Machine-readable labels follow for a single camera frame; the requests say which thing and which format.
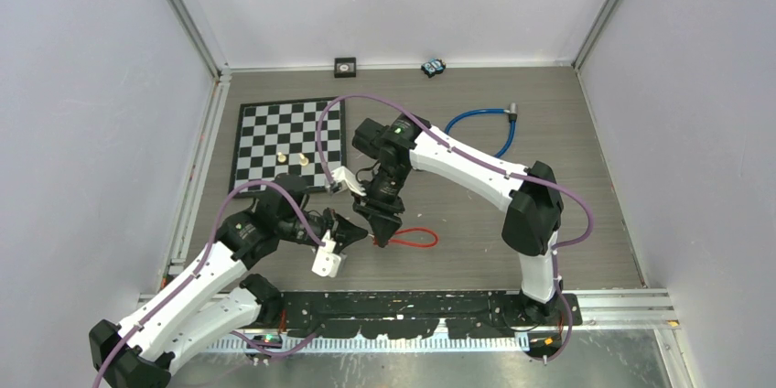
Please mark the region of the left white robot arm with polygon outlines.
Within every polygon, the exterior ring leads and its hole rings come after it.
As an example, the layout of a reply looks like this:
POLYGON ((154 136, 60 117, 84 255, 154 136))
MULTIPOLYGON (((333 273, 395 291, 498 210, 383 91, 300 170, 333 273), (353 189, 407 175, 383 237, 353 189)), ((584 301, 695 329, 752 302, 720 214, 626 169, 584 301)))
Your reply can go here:
POLYGON ((236 329, 277 324, 283 294, 252 268, 291 242, 314 249, 313 271, 334 275, 341 251, 368 236, 331 208, 304 209, 306 181, 281 175, 249 181, 253 204, 219 215, 198 256, 148 302, 117 323, 103 319, 89 332, 95 386, 166 387, 172 376, 212 342, 236 329))

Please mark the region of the red cable padlock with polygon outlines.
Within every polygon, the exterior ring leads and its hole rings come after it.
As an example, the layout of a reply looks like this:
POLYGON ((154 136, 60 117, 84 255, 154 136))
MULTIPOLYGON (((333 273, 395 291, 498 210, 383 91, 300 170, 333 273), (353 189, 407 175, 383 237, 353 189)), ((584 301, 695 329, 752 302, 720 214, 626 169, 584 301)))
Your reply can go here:
POLYGON ((439 235, 426 227, 412 227, 398 231, 387 244, 402 245, 417 249, 431 249, 439 244, 439 235))

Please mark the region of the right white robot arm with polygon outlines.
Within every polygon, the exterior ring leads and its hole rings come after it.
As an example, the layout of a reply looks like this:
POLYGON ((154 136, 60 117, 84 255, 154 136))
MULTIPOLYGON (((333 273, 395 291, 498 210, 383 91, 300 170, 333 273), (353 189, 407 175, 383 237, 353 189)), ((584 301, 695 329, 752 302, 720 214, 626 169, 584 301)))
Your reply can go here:
POLYGON ((353 209, 371 226, 384 247, 400 231, 405 207, 399 196, 412 171, 446 178, 480 195, 504 212, 502 240, 518 253, 522 271, 519 301, 529 322, 545 324, 559 310, 552 250, 564 208, 553 170, 508 163, 464 145, 441 129, 402 114, 390 125, 370 118, 356 129, 353 146, 374 160, 372 177, 361 181, 353 209))

